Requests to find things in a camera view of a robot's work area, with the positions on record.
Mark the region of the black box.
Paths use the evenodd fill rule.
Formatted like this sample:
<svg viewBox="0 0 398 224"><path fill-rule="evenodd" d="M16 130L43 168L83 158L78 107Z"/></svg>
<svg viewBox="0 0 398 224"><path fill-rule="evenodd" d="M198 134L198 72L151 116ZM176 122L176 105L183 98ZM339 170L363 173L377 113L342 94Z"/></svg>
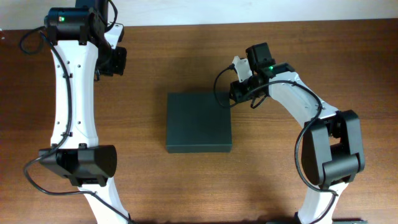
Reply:
<svg viewBox="0 0 398 224"><path fill-rule="evenodd" d="M169 153L229 153L231 110L210 92L169 93L165 146Z"/></svg>

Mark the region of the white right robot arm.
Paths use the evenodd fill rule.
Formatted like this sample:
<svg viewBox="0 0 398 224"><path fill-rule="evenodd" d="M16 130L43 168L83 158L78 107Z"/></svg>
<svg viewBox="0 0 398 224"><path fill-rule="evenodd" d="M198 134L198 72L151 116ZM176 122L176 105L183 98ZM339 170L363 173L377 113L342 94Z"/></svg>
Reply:
<svg viewBox="0 0 398 224"><path fill-rule="evenodd" d="M276 63L267 43L247 48L246 56L235 56L228 68L238 76L229 91L235 105L250 101L254 109L257 99L270 97L302 128L294 161L307 193L294 222L332 223L340 195L365 167L359 116L322 100L293 66Z"/></svg>

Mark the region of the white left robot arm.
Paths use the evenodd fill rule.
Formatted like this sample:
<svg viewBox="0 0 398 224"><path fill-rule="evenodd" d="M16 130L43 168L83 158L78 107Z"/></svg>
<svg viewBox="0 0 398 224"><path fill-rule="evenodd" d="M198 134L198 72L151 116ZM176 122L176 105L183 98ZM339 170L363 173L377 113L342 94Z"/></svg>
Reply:
<svg viewBox="0 0 398 224"><path fill-rule="evenodd" d="M111 1L77 1L54 7L45 17L56 76L55 124L51 147L40 162L83 194L98 223L130 223L114 183L117 153L100 145L94 118L94 82L100 75L122 75L124 27L108 22Z"/></svg>

